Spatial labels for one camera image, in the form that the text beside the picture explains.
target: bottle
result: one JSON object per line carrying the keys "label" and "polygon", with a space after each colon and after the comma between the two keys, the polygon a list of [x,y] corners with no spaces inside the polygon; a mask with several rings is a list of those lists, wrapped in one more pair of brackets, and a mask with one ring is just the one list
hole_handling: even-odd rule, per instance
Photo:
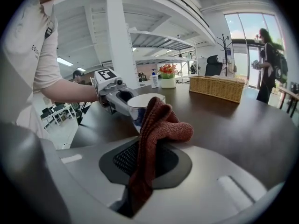
{"label": "bottle", "polygon": [[153,73],[152,75],[150,76],[150,79],[151,79],[151,87],[152,88],[157,88],[159,87],[159,83],[158,83],[158,75],[156,75],[155,73],[155,69],[152,69],[153,70]]}

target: brown towel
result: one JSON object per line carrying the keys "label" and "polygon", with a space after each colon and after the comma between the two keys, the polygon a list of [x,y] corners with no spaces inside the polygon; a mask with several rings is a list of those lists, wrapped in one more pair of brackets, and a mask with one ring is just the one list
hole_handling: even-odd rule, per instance
{"label": "brown towel", "polygon": [[192,135],[193,127],[180,123],[171,105],[166,105],[158,97],[150,100],[140,130],[137,170],[129,182],[134,213],[144,205],[153,191],[157,141],[164,138],[189,141]]}

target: black backpack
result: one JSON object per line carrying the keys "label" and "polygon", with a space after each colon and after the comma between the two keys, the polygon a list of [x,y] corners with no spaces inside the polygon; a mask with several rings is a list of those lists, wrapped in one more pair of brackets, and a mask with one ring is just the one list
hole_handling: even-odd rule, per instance
{"label": "black backpack", "polygon": [[56,23],[56,18],[55,18],[55,14],[54,14],[54,8],[52,9],[52,14],[50,17],[50,20],[48,22],[48,27],[45,33],[45,40],[52,34],[52,32],[55,29],[55,23]]}
{"label": "black backpack", "polygon": [[286,62],[285,56],[281,54],[275,47],[274,47],[274,76],[275,79],[278,80],[280,83],[286,83],[288,79],[288,64]]}

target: ceiling light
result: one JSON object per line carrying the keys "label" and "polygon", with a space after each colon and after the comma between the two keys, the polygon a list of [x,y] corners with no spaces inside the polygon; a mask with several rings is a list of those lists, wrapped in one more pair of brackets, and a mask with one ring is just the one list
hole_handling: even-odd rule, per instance
{"label": "ceiling light", "polygon": [[78,67],[77,70],[81,71],[81,72],[85,72],[85,69],[82,69],[81,67]]}
{"label": "ceiling light", "polygon": [[67,66],[72,66],[73,65],[72,63],[70,63],[70,62],[68,62],[68,61],[66,61],[66,60],[64,60],[64,59],[62,59],[60,57],[57,58],[57,62],[59,62],[59,63],[61,63],[63,65],[67,65]]}

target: person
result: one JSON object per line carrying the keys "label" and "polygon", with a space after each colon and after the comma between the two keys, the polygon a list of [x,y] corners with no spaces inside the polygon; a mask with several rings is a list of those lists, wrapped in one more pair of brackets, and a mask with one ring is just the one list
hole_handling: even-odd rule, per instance
{"label": "person", "polygon": [[258,63],[256,65],[258,69],[263,69],[262,84],[256,99],[267,104],[272,89],[275,87],[275,74],[273,72],[275,64],[275,48],[270,34],[266,29],[260,29],[259,37],[265,45],[264,50],[261,51],[261,57],[264,58],[264,63]]}
{"label": "person", "polygon": [[[44,139],[50,137],[32,105],[33,91],[40,90],[45,97],[62,103],[98,100],[93,86],[73,83],[60,75],[57,63],[58,23],[53,4],[54,0],[25,0],[13,15],[0,41],[5,72],[9,70],[19,78],[19,83],[24,84],[18,85],[16,81],[12,83],[10,95],[19,96],[21,101],[20,104],[14,103],[11,116],[4,118],[1,115],[0,120],[29,128]],[[24,90],[30,95],[22,97]],[[6,102],[5,107],[9,107],[11,101],[4,98],[3,102]]]}
{"label": "person", "polygon": [[73,72],[73,82],[78,84],[85,84],[85,80],[82,80],[82,74],[79,70]]}

